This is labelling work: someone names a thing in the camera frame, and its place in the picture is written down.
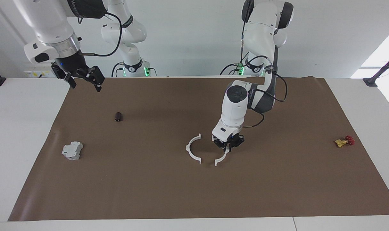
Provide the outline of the white wall socket strip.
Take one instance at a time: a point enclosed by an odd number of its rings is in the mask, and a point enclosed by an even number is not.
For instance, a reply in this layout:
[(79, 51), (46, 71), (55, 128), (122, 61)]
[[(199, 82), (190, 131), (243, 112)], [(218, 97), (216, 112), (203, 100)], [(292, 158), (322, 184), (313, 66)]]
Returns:
[(51, 71), (24, 71), (28, 78), (56, 78)]

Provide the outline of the brown table mat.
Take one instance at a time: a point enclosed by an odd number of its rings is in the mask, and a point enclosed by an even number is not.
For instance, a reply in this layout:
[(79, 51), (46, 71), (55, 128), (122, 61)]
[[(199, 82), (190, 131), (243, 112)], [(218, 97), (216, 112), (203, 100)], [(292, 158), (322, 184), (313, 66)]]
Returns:
[[(389, 215), (389, 190), (324, 79), (287, 79), (287, 101), (215, 167), (231, 81), (108, 78), (101, 92), (77, 81), (9, 221)], [(199, 133), (201, 164), (185, 150)], [(339, 148), (347, 135), (355, 144)], [(78, 160), (62, 154), (73, 141)]]

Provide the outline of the white circuit breaker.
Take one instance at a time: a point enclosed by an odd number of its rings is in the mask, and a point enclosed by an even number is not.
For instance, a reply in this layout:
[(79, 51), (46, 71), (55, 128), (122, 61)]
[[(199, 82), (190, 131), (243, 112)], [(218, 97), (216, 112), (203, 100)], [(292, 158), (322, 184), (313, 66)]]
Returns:
[(62, 154), (68, 160), (78, 160), (80, 158), (80, 152), (83, 148), (83, 144), (78, 141), (73, 141), (70, 144), (64, 145)]

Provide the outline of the white half pipe clamp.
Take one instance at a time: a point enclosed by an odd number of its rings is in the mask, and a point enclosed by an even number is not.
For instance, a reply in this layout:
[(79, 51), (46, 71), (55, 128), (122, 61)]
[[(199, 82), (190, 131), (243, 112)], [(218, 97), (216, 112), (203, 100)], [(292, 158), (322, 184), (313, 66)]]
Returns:
[(185, 147), (185, 150), (188, 152), (188, 154), (190, 155), (190, 157), (191, 157), (192, 159), (196, 160), (197, 162), (199, 162), (199, 164), (202, 163), (202, 158), (200, 158), (200, 157), (198, 157), (198, 156), (196, 156), (196, 155), (193, 154), (193, 152), (191, 151), (191, 145), (192, 145), (192, 143), (193, 143), (194, 141), (197, 141), (197, 140), (200, 140), (200, 139), (201, 139), (201, 134), (199, 133), (199, 135), (193, 137), (193, 138), (188, 142), (188, 144), (187, 144), (186, 147)]
[(226, 156), (227, 156), (226, 148), (224, 148), (224, 154), (220, 158), (214, 160), (214, 166), (215, 167), (218, 166), (218, 164), (222, 162), (226, 158)]

